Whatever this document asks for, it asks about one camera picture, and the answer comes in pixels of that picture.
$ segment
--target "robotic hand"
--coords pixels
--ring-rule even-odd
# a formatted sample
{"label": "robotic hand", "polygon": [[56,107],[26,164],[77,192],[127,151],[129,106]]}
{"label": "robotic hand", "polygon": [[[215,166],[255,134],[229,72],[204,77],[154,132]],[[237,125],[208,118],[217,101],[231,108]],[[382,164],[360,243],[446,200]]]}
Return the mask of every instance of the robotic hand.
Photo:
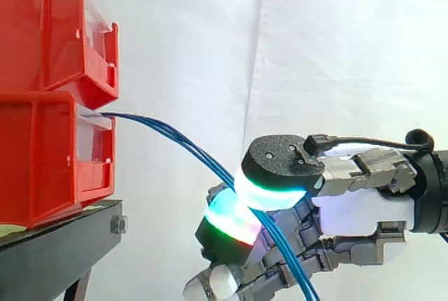
{"label": "robotic hand", "polygon": [[[333,149],[351,142],[388,148]],[[384,245],[405,242],[405,230],[446,237],[448,150],[433,151],[419,129],[406,142],[256,139],[235,178],[237,195],[224,185],[209,190],[196,237],[211,264],[186,284],[185,301],[268,301],[296,284],[247,206],[268,211],[308,277],[339,264],[380,265]]]}

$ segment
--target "red plastic bin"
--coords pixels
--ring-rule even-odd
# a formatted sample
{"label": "red plastic bin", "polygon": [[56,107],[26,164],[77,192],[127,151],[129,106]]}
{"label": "red plastic bin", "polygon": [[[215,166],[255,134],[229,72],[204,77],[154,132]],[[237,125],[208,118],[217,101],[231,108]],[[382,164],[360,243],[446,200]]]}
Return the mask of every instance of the red plastic bin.
{"label": "red plastic bin", "polygon": [[98,109],[118,98],[118,26],[89,0],[0,0],[0,90],[70,92]]}
{"label": "red plastic bin", "polygon": [[67,92],[0,94],[0,118],[0,224],[33,228],[113,194],[113,119]]}

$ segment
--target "white fabric background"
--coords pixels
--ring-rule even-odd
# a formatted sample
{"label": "white fabric background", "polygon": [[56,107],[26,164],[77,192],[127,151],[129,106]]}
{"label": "white fabric background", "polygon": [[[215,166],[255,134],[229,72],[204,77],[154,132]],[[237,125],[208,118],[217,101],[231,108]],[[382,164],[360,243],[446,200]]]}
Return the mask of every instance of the white fabric background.
{"label": "white fabric background", "polygon": [[[120,100],[109,109],[177,127],[236,169],[260,0],[93,0],[120,27]],[[116,198],[128,233],[92,271],[87,300],[177,301],[207,267],[194,233],[216,177],[174,143],[118,121]]]}
{"label": "white fabric background", "polygon": [[[243,139],[273,132],[400,140],[419,126],[448,148],[447,0],[262,0],[258,41],[261,0],[94,1],[120,25],[110,109],[166,120],[229,169]],[[181,300],[207,265],[194,231],[216,179],[137,124],[120,120],[117,144],[129,232],[94,267],[87,299]],[[408,247],[387,266],[313,281],[323,300],[444,300],[446,245],[413,236]]]}

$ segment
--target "screw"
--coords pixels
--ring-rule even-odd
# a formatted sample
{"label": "screw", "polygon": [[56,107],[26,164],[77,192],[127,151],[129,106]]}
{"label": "screw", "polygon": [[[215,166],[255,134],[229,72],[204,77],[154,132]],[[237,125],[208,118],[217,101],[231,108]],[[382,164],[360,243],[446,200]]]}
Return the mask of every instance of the screw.
{"label": "screw", "polygon": [[127,216],[114,216],[111,220],[111,232],[115,235],[123,235],[127,231]]}

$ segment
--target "blue cable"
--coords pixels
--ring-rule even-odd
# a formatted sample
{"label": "blue cable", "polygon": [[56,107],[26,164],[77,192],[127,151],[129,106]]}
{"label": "blue cable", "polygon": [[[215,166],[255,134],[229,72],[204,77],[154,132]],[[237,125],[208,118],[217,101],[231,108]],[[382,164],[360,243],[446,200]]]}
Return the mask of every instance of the blue cable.
{"label": "blue cable", "polygon": [[[161,133],[164,137],[180,144],[187,151],[192,153],[199,161],[201,161],[204,165],[206,165],[213,173],[215,173],[230,189],[235,191],[233,177],[232,175],[221,165],[218,161],[216,161],[213,157],[210,156],[207,152],[202,150],[200,147],[195,145],[189,138],[180,133],[177,129],[172,126],[156,120],[152,118],[143,117],[140,115],[130,115],[130,114],[121,114],[121,113],[103,113],[104,116],[125,118],[129,120],[136,121],[141,123],[147,127],[152,128],[156,132]],[[274,243],[279,248],[281,254],[283,255],[286,264],[289,266],[291,273],[297,280],[299,286],[304,293],[307,301],[319,301],[320,298],[314,289],[311,281],[306,276],[303,271],[302,266],[298,262],[297,257],[289,246],[288,241],[285,236],[281,233],[280,229],[277,227],[275,222],[263,211],[251,209],[254,215],[258,218],[258,220],[262,223],[265,229],[269,232]]]}

